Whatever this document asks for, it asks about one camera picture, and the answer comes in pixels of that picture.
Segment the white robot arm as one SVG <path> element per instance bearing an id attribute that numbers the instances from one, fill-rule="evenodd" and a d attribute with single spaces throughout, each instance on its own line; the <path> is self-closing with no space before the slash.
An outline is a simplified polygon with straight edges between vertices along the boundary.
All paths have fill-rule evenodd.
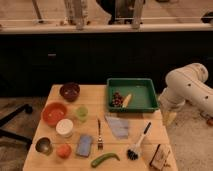
<path id="1" fill-rule="evenodd" d="M 205 84 L 207 79 L 208 70 L 201 63 L 174 69 L 166 75 L 166 87 L 158 98 L 164 126 L 172 123 L 186 101 L 213 119 L 213 88 Z"/>

